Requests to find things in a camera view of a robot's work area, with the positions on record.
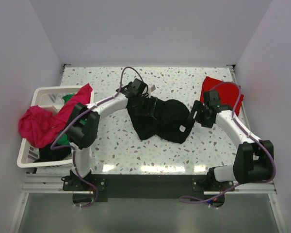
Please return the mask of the black t-shirt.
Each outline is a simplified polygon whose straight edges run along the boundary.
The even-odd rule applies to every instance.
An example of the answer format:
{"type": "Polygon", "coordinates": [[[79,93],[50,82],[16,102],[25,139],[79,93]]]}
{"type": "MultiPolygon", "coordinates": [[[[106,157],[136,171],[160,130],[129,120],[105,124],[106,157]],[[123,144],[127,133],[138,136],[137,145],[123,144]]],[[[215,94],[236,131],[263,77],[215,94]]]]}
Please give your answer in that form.
{"type": "Polygon", "coordinates": [[[184,143],[194,125],[194,122],[188,121],[190,111],[185,104],[175,99],[162,101],[158,98],[156,112],[157,119],[130,118],[138,137],[147,140],[157,135],[170,142],[184,143]]]}

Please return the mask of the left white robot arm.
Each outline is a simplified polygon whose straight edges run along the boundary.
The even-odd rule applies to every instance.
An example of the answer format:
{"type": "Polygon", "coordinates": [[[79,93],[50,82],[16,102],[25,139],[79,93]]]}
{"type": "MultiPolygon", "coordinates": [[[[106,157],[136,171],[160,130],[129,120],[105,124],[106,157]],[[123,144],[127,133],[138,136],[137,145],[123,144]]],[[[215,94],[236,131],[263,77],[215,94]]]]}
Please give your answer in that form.
{"type": "Polygon", "coordinates": [[[66,135],[73,147],[70,174],[62,178],[64,191],[103,191],[104,177],[91,172],[90,147],[97,138],[99,123],[109,115],[129,108],[134,114],[153,116],[156,97],[148,94],[122,94],[111,96],[100,102],[75,105],[65,128],[66,135]]]}

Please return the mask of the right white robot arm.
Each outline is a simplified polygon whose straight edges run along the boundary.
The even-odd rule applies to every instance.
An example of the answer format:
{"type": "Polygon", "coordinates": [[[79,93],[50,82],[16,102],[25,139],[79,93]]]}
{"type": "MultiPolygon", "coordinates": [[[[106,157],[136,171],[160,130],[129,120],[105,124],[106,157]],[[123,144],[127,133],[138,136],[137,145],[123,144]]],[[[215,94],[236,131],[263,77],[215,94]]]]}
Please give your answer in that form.
{"type": "Polygon", "coordinates": [[[262,140],[238,119],[229,105],[207,106],[196,100],[189,121],[202,127],[218,125],[237,148],[234,163],[209,169],[207,181],[267,183],[274,179],[276,170],[274,146],[270,140],[262,140]]]}

